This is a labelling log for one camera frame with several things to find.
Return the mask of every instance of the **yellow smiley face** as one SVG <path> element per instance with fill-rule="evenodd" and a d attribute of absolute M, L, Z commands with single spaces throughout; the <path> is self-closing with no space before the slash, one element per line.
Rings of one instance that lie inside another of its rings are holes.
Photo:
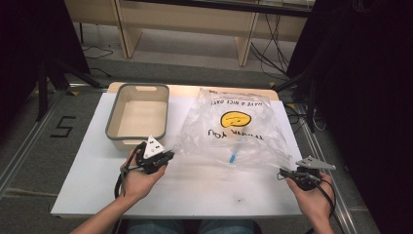
<path fill-rule="evenodd" d="M 221 125 L 224 128 L 230 126 L 243 127 L 251 122 L 251 116 L 240 111 L 229 111 L 222 115 Z"/>

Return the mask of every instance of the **person's right hand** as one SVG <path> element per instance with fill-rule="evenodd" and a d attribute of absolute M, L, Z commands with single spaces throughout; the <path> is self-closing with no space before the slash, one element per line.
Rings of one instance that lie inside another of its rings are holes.
<path fill-rule="evenodd" d="M 330 175 L 324 173 L 320 173 L 320 175 L 322 180 L 332 184 Z M 303 213 L 303 215 L 305 215 L 306 218 L 312 223 L 316 233 L 333 233 L 329 223 L 329 216 L 331 212 L 330 203 L 321 191 L 319 191 L 318 188 L 304 191 L 298 187 L 298 185 L 291 178 L 287 178 L 286 183 L 294 193 L 301 213 Z M 324 181 L 322 181 L 319 186 L 327 193 L 331 200 L 334 201 L 332 187 Z"/>

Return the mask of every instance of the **gray floor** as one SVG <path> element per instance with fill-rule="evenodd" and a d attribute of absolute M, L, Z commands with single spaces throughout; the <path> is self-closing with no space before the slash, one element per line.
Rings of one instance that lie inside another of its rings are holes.
<path fill-rule="evenodd" d="M 265 65 L 261 66 L 261 62 L 252 55 L 246 67 L 239 67 L 235 40 L 232 37 L 146 30 L 133 58 L 124 59 L 117 33 L 115 27 L 84 25 L 85 49 L 97 46 L 113 51 L 113 54 L 101 59 L 92 58 L 105 55 L 107 52 L 96 48 L 85 51 L 85 55 L 91 57 L 88 59 L 90 67 L 100 68 L 112 75 L 108 78 L 100 71 L 93 70 L 93 75 L 98 77 L 99 81 L 110 83 L 138 79 L 139 82 L 156 80 L 170 84 L 220 84 L 256 88 L 267 88 L 270 82 L 282 82 L 282 79 L 274 79 L 263 74 L 262 69 L 271 72 L 272 75 L 276 75 L 277 71 Z M 265 40 L 254 41 L 261 50 L 264 50 L 267 43 Z M 290 57 L 294 43 L 281 44 L 284 53 Z M 277 59 L 275 53 L 269 52 L 267 56 Z M 281 100 L 289 102 L 291 91 L 279 95 Z M 100 93 L 94 92 L 81 92 L 76 97 L 60 95 L 60 102 L 56 105 L 51 119 L 45 124 L 41 135 L 27 153 L 27 159 L 21 165 L 9 191 L 0 200 L 0 233 L 22 233 L 27 230 L 30 230 L 30 233 L 67 233 L 83 221 L 52 217 L 50 208 L 76 156 L 76 145 L 79 146 L 82 141 L 99 97 Z M 25 137 L 36 125 L 36 114 L 37 96 L 33 94 L 27 99 L 26 105 L 7 133 L 8 137 L 1 142 L 1 172 L 5 171 L 16 153 L 21 152 L 20 147 Z M 60 117 L 71 115 L 76 116 L 76 119 L 70 120 L 76 131 L 68 138 L 50 138 L 51 135 L 58 134 L 56 124 Z M 353 184 L 351 175 L 343 169 L 343 162 L 328 128 L 322 132 L 316 131 L 315 134 L 308 134 L 307 127 L 301 126 L 300 123 L 291 125 L 291 128 L 296 132 L 303 156 L 316 153 L 337 166 L 338 170 L 332 172 L 332 175 L 345 208 L 351 216 L 350 225 L 355 227 L 357 233 L 379 233 Z M 24 189 L 24 192 L 14 191 L 12 188 Z M 302 215 L 256 221 L 264 234 L 304 233 L 310 227 Z M 334 219 L 332 222 L 336 233 L 340 233 Z"/>

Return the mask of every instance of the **plastic bag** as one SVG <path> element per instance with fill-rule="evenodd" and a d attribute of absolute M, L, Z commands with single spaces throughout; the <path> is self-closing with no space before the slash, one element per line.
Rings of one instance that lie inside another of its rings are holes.
<path fill-rule="evenodd" d="M 267 97 L 200 89 L 174 151 L 237 167 L 289 168 L 291 156 Z"/>

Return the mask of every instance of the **white paper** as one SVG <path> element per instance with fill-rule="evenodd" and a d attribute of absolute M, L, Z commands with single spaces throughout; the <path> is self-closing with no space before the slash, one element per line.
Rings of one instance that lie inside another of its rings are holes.
<path fill-rule="evenodd" d="M 118 150 L 104 130 L 116 94 L 103 94 L 58 194 L 52 215 L 89 216 L 114 199 L 120 166 L 128 151 Z M 160 143 L 172 149 L 194 97 L 170 97 L 167 134 Z M 271 101 L 294 163 L 301 155 L 280 101 Z M 175 154 L 150 194 L 125 213 L 129 217 L 263 217 L 301 214 L 276 168 L 248 172 L 216 162 Z"/>

